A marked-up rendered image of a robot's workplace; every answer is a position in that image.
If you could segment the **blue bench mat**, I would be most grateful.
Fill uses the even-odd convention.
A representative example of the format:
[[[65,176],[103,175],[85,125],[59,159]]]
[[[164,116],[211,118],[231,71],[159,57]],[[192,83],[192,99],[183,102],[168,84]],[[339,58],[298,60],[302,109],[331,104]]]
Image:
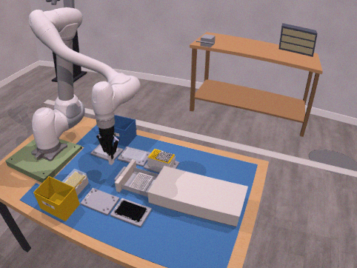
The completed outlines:
[[[63,221],[42,210],[34,196],[35,183],[20,201],[45,215],[98,241],[167,268],[227,268],[250,197],[257,164],[207,153],[137,135],[128,145],[138,150],[154,149],[172,153],[177,170],[193,172],[248,186],[237,227],[177,212],[148,203],[148,197],[122,189],[116,191],[114,178],[129,163],[108,160],[90,153],[100,144],[97,125],[76,144],[83,149],[54,178],[63,181],[73,169],[87,173],[89,184],[79,193],[79,206]],[[81,205],[92,188],[152,208],[141,227]]]

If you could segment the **yellow open-top bin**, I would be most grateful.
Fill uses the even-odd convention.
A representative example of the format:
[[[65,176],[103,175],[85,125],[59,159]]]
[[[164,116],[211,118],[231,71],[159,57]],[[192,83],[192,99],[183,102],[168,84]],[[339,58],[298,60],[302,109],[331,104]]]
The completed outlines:
[[[75,187],[50,176],[33,193],[42,210],[63,221],[66,221],[80,204]]]

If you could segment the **blue box with label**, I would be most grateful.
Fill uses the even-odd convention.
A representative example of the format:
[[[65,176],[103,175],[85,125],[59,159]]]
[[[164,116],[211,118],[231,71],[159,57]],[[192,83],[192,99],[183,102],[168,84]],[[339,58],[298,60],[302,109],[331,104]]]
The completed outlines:
[[[119,115],[114,115],[114,134],[119,138],[119,145],[127,147],[136,135],[136,120],[126,118]],[[134,121],[135,120],[135,121]]]

